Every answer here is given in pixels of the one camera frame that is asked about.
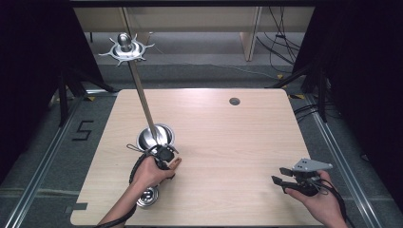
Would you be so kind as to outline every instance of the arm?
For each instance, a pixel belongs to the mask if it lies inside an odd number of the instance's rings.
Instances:
[[[121,218],[130,211],[147,187],[158,185],[161,181],[175,175],[174,170],[161,170],[152,156],[146,158],[136,171],[133,182],[127,187],[115,205],[109,210],[99,224]],[[115,227],[124,227],[121,223]]]
[[[330,176],[326,171],[319,170],[317,172],[323,180],[331,182]],[[312,197],[307,197],[299,191],[290,188],[286,188],[285,192],[294,199],[302,202],[311,215],[326,227],[347,228],[347,224],[341,215],[337,199],[332,193],[327,195],[318,193]]]

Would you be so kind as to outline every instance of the cable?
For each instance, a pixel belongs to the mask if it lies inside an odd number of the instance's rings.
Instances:
[[[293,65],[293,64],[294,64],[293,62],[291,62],[290,60],[288,60],[287,58],[285,58],[284,56],[282,56],[280,53],[278,53],[278,52],[276,52],[275,50],[273,50],[273,45],[272,45],[272,47],[268,47],[268,46],[266,46],[266,45],[260,40],[260,38],[259,38],[258,36],[257,36],[256,38],[257,38],[257,40],[258,40],[266,49],[268,49],[270,52],[273,52],[274,54],[276,54],[280,59],[284,60],[285,62],[287,62],[287,63],[290,64],[290,65]]]
[[[292,44],[292,45],[294,45],[294,46],[296,46],[296,47],[298,47],[298,48],[299,48],[299,46],[297,46],[297,45],[294,44],[293,42],[289,41],[289,40],[287,39],[286,35],[285,35],[284,7],[280,7],[280,21],[279,21],[279,23],[278,23],[278,20],[276,19],[275,15],[274,15],[274,13],[272,12],[271,7],[269,7],[269,10],[270,10],[270,13],[271,13],[271,15],[272,15],[272,17],[273,17],[273,20],[274,20],[275,24],[276,24],[276,27],[278,28],[278,32],[277,32],[276,37],[275,37],[274,40],[273,40],[273,39],[270,39],[270,38],[267,36],[267,34],[264,33],[265,36],[266,36],[269,40],[271,40],[271,41],[273,42],[273,44],[272,44],[271,47],[266,47],[267,49],[269,49],[269,50],[271,51],[271,52],[270,52],[270,55],[269,55],[270,66],[271,66],[272,68],[274,68],[275,70],[279,71],[279,72],[292,73],[292,72],[286,72],[286,71],[278,70],[277,68],[275,68],[275,67],[273,66],[273,64],[272,64],[272,55],[271,55],[271,54],[272,54],[272,51],[273,51],[273,48],[274,48],[274,45],[275,45],[275,44],[282,45],[282,46],[284,46],[284,47],[287,48],[287,52],[288,52],[288,54],[290,55],[290,58],[291,58],[291,61],[290,61],[290,60],[287,60],[287,63],[289,63],[289,64],[291,64],[291,65],[294,65],[294,61],[296,60],[297,56],[296,56],[296,54],[293,52],[293,49],[295,49],[295,48],[294,48],[294,47],[291,47],[291,46],[289,45],[289,43]],[[285,42],[285,45],[280,44],[279,42],[277,42],[277,38],[282,38],[282,39],[284,40],[284,42]]]
[[[326,102],[325,105],[333,105],[333,103],[332,102]],[[305,119],[305,117],[307,117],[307,116],[309,116],[309,115],[311,115],[313,113],[318,112],[319,111],[318,110],[318,105],[317,104],[309,104],[309,105],[306,105],[306,106],[303,106],[303,107],[300,107],[300,108],[294,110],[294,115],[297,115],[300,112],[303,112],[303,111],[306,111],[306,110],[309,110],[309,109],[312,109],[312,108],[315,108],[315,110],[311,110],[309,113],[306,113],[306,114],[304,114],[302,116],[297,117],[297,122],[300,123],[301,121],[303,121]],[[326,115],[328,115],[330,117],[333,117],[333,118],[341,119],[340,117],[330,115],[327,112],[326,112]]]
[[[142,152],[142,153],[144,152],[142,149],[140,149],[139,147],[137,147],[137,146],[135,146],[134,144],[131,144],[131,143],[127,144],[126,147],[129,148],[129,149],[138,151],[138,152]]]
[[[287,48],[286,45],[284,45],[284,44],[282,44],[282,43],[279,43],[279,42],[273,40],[272,38],[270,38],[270,37],[267,35],[266,32],[263,32],[263,34],[266,36],[267,39],[269,39],[271,42],[275,43],[276,45],[280,45],[280,46],[283,46],[283,47],[286,47],[286,48]],[[290,47],[290,48],[293,49],[293,50],[299,51],[299,48],[295,48],[295,47]]]
[[[326,184],[323,184],[321,182],[317,181],[317,184],[323,188],[326,188],[327,190],[329,190],[336,198],[338,205],[340,206],[340,212],[341,212],[341,216],[343,216],[345,221],[348,221],[350,223],[350,225],[355,228],[353,222],[350,220],[350,218],[347,216],[347,209],[346,209],[346,204],[344,202],[343,197],[341,197],[341,195],[336,191],[335,187],[327,180],[324,179],[320,179],[320,181],[324,181],[326,183],[328,183],[330,185],[330,187]]]

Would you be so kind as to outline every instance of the black cable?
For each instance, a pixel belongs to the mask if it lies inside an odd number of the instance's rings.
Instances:
[[[277,22],[277,20],[276,20],[276,17],[275,17],[275,15],[274,15],[274,13],[272,12],[271,7],[269,7],[269,10],[270,10],[270,14],[271,14],[272,17],[273,17],[273,20],[275,21],[276,27],[278,28],[278,34],[280,33],[280,35],[277,34],[276,37],[279,37],[279,38],[284,39],[284,41],[286,42],[286,45],[288,46],[288,48],[290,47],[290,46],[288,45],[288,42],[289,42],[290,44],[292,44],[292,45],[294,45],[294,46],[300,48],[300,46],[298,46],[298,45],[294,44],[293,42],[291,42],[290,40],[288,40],[287,37],[286,37],[286,35],[285,35],[284,20],[283,20],[283,16],[284,16],[284,7],[280,7],[280,16],[281,16],[280,25],[278,24],[278,22]]]
[[[327,182],[330,187],[326,184],[323,184],[319,181],[316,182],[317,185],[319,185],[320,187],[326,188],[328,191],[330,191],[336,198],[338,205],[340,206],[340,212],[341,212],[341,216],[343,216],[344,221],[348,221],[350,223],[350,225],[355,228],[353,222],[350,220],[350,218],[347,216],[347,209],[346,209],[346,204],[344,202],[343,197],[341,197],[341,195],[336,191],[335,187],[327,180],[324,179],[320,179],[320,181],[324,181]]]
[[[272,47],[271,47],[270,49],[273,50],[274,47],[275,47],[275,43],[272,44]],[[284,70],[281,70],[281,69],[277,69],[277,68],[275,68],[275,67],[273,66],[273,63],[272,63],[272,52],[273,52],[273,51],[271,51],[270,54],[269,54],[269,63],[270,63],[270,66],[271,66],[273,69],[275,69],[276,71],[278,71],[278,72],[282,72],[282,73],[292,73],[291,71],[284,71]],[[294,62],[288,60],[287,58],[285,58],[285,57],[282,56],[281,54],[278,55],[278,57],[280,57],[281,59],[286,60],[286,62],[289,63],[290,65],[292,65],[292,66],[294,65]]]
[[[313,114],[313,113],[315,113],[315,112],[318,112],[318,111],[319,111],[319,110],[316,109],[316,110],[310,111],[309,113],[307,113],[307,114],[305,114],[305,115],[303,115],[303,116],[298,117],[298,118],[297,118],[297,122],[300,123],[305,117],[307,117],[307,116],[309,116],[309,115],[311,115],[311,114]]]
[[[259,38],[258,36],[257,36],[256,38],[257,38],[257,40],[258,40],[267,50],[270,51],[270,53],[273,52],[273,53],[276,54],[280,59],[284,60],[285,62],[289,63],[290,65],[293,64],[293,62],[291,62],[290,60],[288,60],[287,58],[285,58],[284,56],[282,56],[280,53],[278,53],[278,52],[276,52],[275,50],[273,50],[272,48],[266,46],[266,45],[260,40],[260,38]]]
[[[279,43],[279,42],[276,42],[275,40],[273,40],[272,38],[270,38],[270,37],[267,35],[266,32],[263,32],[263,34],[264,34],[264,35],[266,36],[266,38],[269,39],[272,43],[275,43],[276,45],[280,45],[280,46],[283,46],[283,47],[286,47],[286,48],[287,48],[286,45],[284,45],[284,44],[282,44],[282,43]],[[295,48],[295,47],[290,47],[290,48],[293,49],[293,50],[299,51],[299,48]]]
[[[128,143],[126,145],[126,147],[129,148],[129,149],[132,149],[132,150],[139,151],[139,152],[143,153],[143,150],[141,150],[139,147],[137,147],[137,146],[135,146],[135,145],[133,145],[131,143]],[[133,181],[134,173],[136,172],[137,168],[140,166],[140,164],[144,161],[144,159],[146,157],[147,157],[146,154],[142,154],[140,156],[140,158],[137,159],[137,161],[136,161],[136,163],[135,163],[135,165],[134,165],[134,167],[133,167],[133,169],[132,169],[132,171],[130,173],[129,184]],[[130,217],[133,216],[134,212],[136,211],[136,208],[137,208],[137,204],[135,204],[133,206],[133,208],[127,214],[122,216],[121,218],[117,218],[115,220],[109,221],[109,222],[101,224],[101,225],[97,225],[94,228],[109,228],[109,227],[121,224],[121,223],[127,221]]]
[[[301,111],[304,111],[304,110],[307,110],[307,109],[310,109],[310,108],[313,108],[313,107],[316,107],[316,106],[317,106],[317,104],[309,104],[309,105],[300,107],[300,108],[294,110],[294,114],[297,115]]]

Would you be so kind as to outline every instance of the spiky metal ornament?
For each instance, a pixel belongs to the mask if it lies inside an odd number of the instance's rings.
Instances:
[[[110,55],[112,58],[116,59],[119,61],[118,66],[122,62],[127,62],[127,61],[141,61],[145,60],[143,58],[143,54],[145,53],[145,50],[147,48],[153,47],[153,45],[150,46],[145,46],[142,43],[138,42],[136,40],[136,36],[130,40],[130,36],[127,35],[126,33],[122,33],[118,36],[118,42],[115,42],[112,38],[109,38],[109,40],[114,44],[110,51],[105,54],[99,54],[101,56],[106,56]]]

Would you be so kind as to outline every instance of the person's right hand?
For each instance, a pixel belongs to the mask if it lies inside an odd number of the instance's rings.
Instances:
[[[174,169],[160,169],[155,163],[154,157],[149,156],[140,164],[132,183],[141,184],[145,190],[145,188],[156,186],[161,181],[172,178],[174,175]]]
[[[331,182],[330,176],[326,171],[318,170],[317,172],[321,179]],[[323,184],[331,187],[326,181],[324,181]],[[285,192],[294,199],[302,202],[311,215],[326,227],[347,227],[347,224],[341,215],[337,199],[332,193],[329,192],[326,195],[317,193],[312,197],[307,197],[299,191],[291,188],[286,188]]]

